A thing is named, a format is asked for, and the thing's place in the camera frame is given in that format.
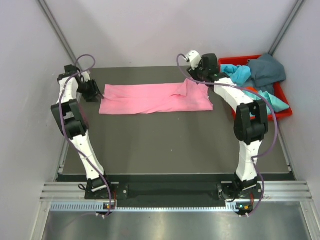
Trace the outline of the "pink t shirt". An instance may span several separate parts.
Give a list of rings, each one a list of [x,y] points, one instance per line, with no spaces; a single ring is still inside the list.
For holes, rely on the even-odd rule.
[[[101,115],[212,111],[209,88],[189,79],[178,83],[105,85]]]

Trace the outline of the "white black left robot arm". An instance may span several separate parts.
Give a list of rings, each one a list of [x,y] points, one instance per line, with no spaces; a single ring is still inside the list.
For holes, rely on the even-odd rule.
[[[90,74],[82,72],[75,65],[66,65],[65,73],[58,76],[59,97],[50,107],[53,117],[62,133],[79,155],[86,172],[86,186],[78,187],[85,191],[86,200],[111,200],[114,191],[106,172],[99,163],[89,136],[89,122],[81,108],[77,95],[86,102],[98,102],[104,97]]]

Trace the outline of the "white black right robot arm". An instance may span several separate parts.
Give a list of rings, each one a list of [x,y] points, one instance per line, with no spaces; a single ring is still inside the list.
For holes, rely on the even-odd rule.
[[[200,55],[191,50],[185,60],[190,64],[187,72],[192,79],[212,87],[235,112],[233,131],[239,141],[239,161],[232,184],[222,186],[220,195],[228,202],[245,198],[258,182],[257,156],[269,130],[267,105],[261,99],[250,98],[229,75],[221,72],[215,54]]]

